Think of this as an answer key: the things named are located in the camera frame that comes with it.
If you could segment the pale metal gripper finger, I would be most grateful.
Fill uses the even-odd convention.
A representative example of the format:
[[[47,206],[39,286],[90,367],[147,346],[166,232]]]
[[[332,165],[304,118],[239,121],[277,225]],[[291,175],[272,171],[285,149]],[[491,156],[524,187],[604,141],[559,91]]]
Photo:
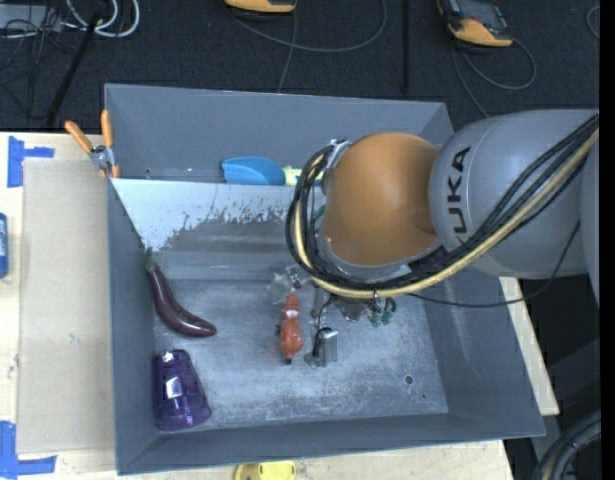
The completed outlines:
[[[286,297],[307,285],[307,277],[298,265],[289,265],[272,272],[269,297],[272,304],[281,304]]]
[[[312,350],[304,357],[311,367],[326,367],[338,360],[338,332],[330,327],[320,328],[314,337]]]

